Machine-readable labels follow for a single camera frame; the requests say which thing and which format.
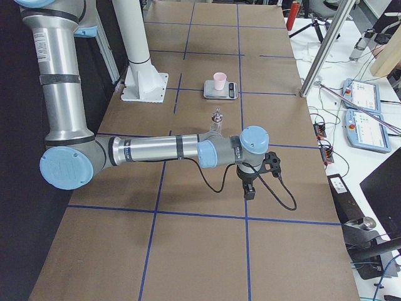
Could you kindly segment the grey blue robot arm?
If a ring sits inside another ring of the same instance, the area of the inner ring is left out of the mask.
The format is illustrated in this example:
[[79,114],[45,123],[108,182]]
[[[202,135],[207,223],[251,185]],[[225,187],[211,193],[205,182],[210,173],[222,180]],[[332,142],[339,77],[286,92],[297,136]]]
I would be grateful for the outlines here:
[[[211,129],[197,134],[167,132],[172,119],[161,113],[172,106],[167,73],[152,64],[148,42],[171,31],[179,41],[192,26],[166,20],[164,7],[173,15],[190,16],[195,4],[154,1],[146,15],[139,1],[114,1],[128,59],[120,110],[107,110],[107,133],[94,134],[86,124],[75,38],[96,36],[99,25],[95,1],[19,1],[23,23],[34,38],[39,80],[49,120],[46,150],[39,168],[43,178],[59,189],[74,190],[88,184],[103,170],[127,162],[190,160],[199,170],[235,166],[244,198],[255,195],[253,181],[265,173],[281,177],[280,160],[268,149],[269,135],[250,126],[239,135],[224,137]],[[160,16],[163,21],[154,21]],[[146,24],[155,24],[147,35]]]

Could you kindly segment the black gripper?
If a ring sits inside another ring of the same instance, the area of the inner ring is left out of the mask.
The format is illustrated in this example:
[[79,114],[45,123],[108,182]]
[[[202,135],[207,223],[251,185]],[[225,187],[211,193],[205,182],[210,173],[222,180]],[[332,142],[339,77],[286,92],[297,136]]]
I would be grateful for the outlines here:
[[256,189],[253,181],[260,175],[271,172],[275,178],[281,179],[281,160],[275,152],[267,152],[259,164],[244,162],[236,167],[236,173],[242,181],[244,199],[254,199]]

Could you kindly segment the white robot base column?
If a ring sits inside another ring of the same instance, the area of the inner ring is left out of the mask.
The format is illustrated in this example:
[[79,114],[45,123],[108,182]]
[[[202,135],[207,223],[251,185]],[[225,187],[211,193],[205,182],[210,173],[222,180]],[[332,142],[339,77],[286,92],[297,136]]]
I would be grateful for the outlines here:
[[146,63],[150,53],[140,1],[113,0],[112,3],[129,62]]

